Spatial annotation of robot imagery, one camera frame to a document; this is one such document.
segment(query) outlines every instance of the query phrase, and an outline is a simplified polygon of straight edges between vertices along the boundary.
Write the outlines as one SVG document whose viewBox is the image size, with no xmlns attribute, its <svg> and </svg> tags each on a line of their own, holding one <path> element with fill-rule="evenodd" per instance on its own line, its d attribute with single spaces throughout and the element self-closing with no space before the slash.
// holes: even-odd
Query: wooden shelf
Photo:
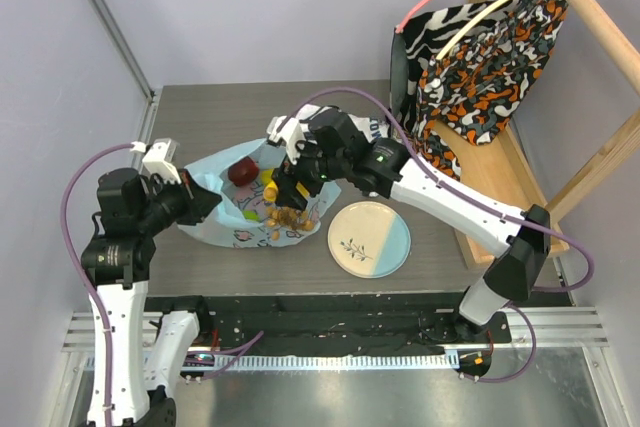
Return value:
<svg viewBox="0 0 640 427">
<path fill-rule="evenodd" d="M 445 124 L 438 123 L 434 130 L 458 156 L 463 184 L 523 210 L 531 204 L 547 204 L 510 127 L 507 126 L 493 142 L 482 146 L 469 144 Z M 477 242 L 458 231 L 456 237 L 468 268 L 485 269 L 491 264 L 493 256 Z M 568 248 L 555 237 L 551 239 L 551 256 L 566 252 Z"/>
</svg>

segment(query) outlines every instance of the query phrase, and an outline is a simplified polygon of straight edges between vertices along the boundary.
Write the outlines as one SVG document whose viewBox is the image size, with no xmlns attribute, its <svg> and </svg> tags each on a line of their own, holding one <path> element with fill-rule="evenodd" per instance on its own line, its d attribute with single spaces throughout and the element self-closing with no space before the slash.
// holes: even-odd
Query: wooden rack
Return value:
<svg viewBox="0 0 640 427">
<path fill-rule="evenodd" d="M 640 54 L 595 0 L 567 0 L 615 65 L 640 95 Z M 528 208 L 545 205 L 557 223 L 640 146 L 640 109 L 591 157 L 560 192 L 547 202 L 527 164 L 513 132 L 498 135 L 486 146 L 475 147 L 445 126 L 436 127 L 460 159 L 462 182 L 507 204 Z M 457 233 L 469 268 L 486 268 L 493 257 L 464 234 Z M 551 255 L 568 249 L 554 239 Z"/>
</svg>

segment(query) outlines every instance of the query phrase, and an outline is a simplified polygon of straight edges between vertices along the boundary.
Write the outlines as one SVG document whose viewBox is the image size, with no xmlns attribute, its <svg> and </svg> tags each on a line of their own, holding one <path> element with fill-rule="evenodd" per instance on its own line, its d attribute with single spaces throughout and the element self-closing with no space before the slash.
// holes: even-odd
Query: round plate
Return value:
<svg viewBox="0 0 640 427">
<path fill-rule="evenodd" d="M 342 209 L 329 226 L 327 240 L 338 265 L 365 279 L 395 272 L 411 249 L 407 224 L 378 202 L 358 202 Z"/>
</svg>

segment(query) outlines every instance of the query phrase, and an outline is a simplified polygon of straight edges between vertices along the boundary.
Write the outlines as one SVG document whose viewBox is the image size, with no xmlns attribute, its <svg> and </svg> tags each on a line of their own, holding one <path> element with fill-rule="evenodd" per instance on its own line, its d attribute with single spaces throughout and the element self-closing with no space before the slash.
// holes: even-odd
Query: wall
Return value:
<svg viewBox="0 0 640 427">
<path fill-rule="evenodd" d="M 640 5 L 635 0 L 597 1 L 640 48 Z M 527 154 L 549 198 L 638 105 L 638 96 L 580 19 L 569 15 L 554 57 L 516 115 Z M 640 153 L 636 152 L 561 224 L 595 255 L 596 275 L 575 298 L 598 307 L 632 400 L 640 398 L 640 329 L 634 320 L 640 310 L 638 192 Z M 585 263 L 579 255 L 568 255 L 563 264 L 572 279 L 584 272 Z M 629 407 L 636 409 L 632 415 L 640 423 L 634 403 Z"/>
<path fill-rule="evenodd" d="M 135 137 L 145 102 L 87 0 L 0 0 L 0 32 L 0 412 L 2 425 L 42 426 L 71 313 L 88 304 L 60 234 L 62 191 L 90 155 Z M 97 175 L 123 162 L 79 184 L 78 248 Z"/>
<path fill-rule="evenodd" d="M 106 1 L 161 86 L 388 78 L 393 27 L 418 0 Z"/>
</svg>

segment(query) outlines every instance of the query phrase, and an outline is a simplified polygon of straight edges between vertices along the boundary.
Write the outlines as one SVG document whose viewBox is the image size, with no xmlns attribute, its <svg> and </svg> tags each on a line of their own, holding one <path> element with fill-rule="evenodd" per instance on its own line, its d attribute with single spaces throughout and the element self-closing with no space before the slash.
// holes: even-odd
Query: plastic bag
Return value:
<svg viewBox="0 0 640 427">
<path fill-rule="evenodd" d="M 340 187 L 335 182 L 328 182 L 320 194 L 308 199 L 307 213 L 315 227 L 309 232 L 294 231 L 282 228 L 278 240 L 271 238 L 273 229 L 265 225 L 268 218 L 267 207 L 271 204 L 262 197 L 264 185 L 260 176 L 244 187 L 235 187 L 227 177 L 227 170 L 239 160 L 250 157 L 258 164 L 261 171 L 280 166 L 285 156 L 284 147 L 273 147 L 265 139 L 245 142 L 216 154 L 198 160 L 186 168 L 193 179 L 211 192 L 222 196 L 222 202 L 213 209 L 204 222 L 195 226 L 179 225 L 180 230 L 190 236 L 212 245 L 222 247 L 285 247 L 300 242 L 305 237 L 317 232 L 320 218 L 335 202 L 340 194 Z M 245 217 L 245 213 L 259 218 L 259 221 Z"/>
</svg>

